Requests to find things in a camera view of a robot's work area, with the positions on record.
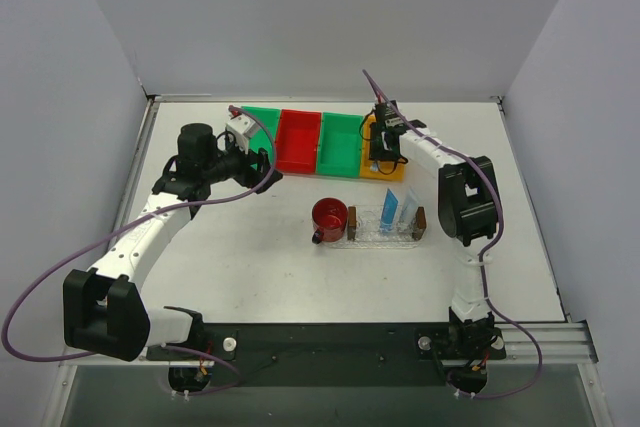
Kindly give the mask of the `blue toothbrush case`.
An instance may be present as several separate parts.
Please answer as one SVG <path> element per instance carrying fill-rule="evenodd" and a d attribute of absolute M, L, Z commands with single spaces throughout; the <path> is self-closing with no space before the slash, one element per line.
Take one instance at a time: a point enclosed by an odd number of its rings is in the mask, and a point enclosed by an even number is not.
<path fill-rule="evenodd" d="M 379 230 L 382 233 L 388 233 L 392 231 L 398 204 L 399 201 L 397 196 L 391 189 L 387 189 L 381 209 L 379 222 Z"/>

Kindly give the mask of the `red mug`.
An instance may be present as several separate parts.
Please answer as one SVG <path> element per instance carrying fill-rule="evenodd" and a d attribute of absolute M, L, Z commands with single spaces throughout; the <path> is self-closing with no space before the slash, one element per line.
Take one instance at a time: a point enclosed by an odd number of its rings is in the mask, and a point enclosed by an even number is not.
<path fill-rule="evenodd" d="M 312 235 L 314 244 L 337 242 L 345 233 L 348 209 L 337 198 L 322 198 L 314 204 L 311 218 L 314 228 Z"/>

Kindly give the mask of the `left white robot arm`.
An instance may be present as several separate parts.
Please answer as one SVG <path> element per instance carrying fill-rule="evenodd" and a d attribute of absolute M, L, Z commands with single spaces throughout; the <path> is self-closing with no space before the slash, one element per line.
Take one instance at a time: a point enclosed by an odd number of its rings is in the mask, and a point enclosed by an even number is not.
<path fill-rule="evenodd" d="M 202 206 L 213 204 L 212 185 L 232 179 L 247 194 L 259 194 L 281 179 L 267 150 L 250 148 L 251 138 L 266 130 L 242 113 L 228 120 L 221 134 L 204 123 L 181 128 L 177 152 L 163 167 L 140 215 L 91 267 L 66 276 L 67 346 L 124 361 L 163 344 L 187 359 L 202 352 L 205 328 L 200 313 L 181 307 L 148 308 L 140 291 L 177 233 Z"/>

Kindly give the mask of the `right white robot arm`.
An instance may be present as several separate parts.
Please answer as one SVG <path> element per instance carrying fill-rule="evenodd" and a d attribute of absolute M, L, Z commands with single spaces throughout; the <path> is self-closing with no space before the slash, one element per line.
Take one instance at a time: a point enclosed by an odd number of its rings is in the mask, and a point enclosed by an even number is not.
<path fill-rule="evenodd" d="M 503 209 L 492 161 L 470 157 L 438 139 L 419 120 L 408 120 L 394 101 L 378 100 L 365 135 L 373 161 L 415 163 L 435 172 L 437 217 L 456 243 L 449 339 L 443 350 L 484 364 L 505 356 L 491 308 L 485 260 L 504 231 Z"/>

